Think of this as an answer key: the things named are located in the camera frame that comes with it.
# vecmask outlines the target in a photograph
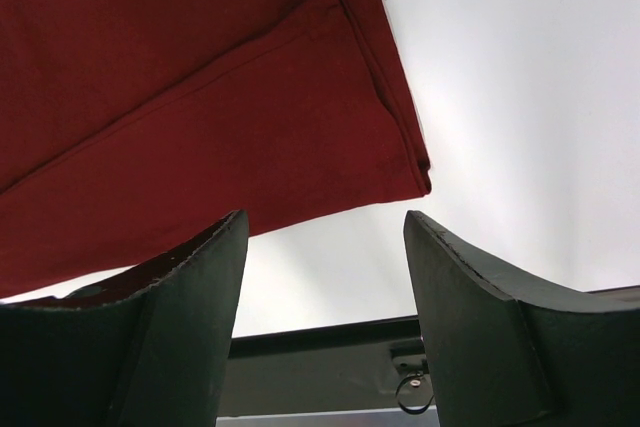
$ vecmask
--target red fabric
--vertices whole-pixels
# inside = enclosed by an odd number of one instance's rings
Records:
[[[232,209],[259,234],[430,188],[380,0],[0,0],[0,28],[0,297]]]

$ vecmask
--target wire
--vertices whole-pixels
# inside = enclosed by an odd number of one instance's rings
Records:
[[[427,411],[427,409],[429,409],[429,407],[431,406],[431,402],[433,402],[433,395],[431,395],[431,398],[429,399],[429,402],[427,402],[427,405],[425,405],[424,407],[418,407],[417,409],[412,409],[410,407],[407,407],[402,402],[400,402],[400,397],[399,397],[400,391],[405,385],[407,385],[412,380],[419,380],[420,385],[424,385],[425,383],[424,374],[422,372],[414,372],[412,374],[407,375],[404,379],[402,379],[398,384],[398,388],[396,389],[396,402],[398,403],[398,407],[400,407],[400,409],[402,409],[403,412],[406,412],[409,415],[424,414]]]

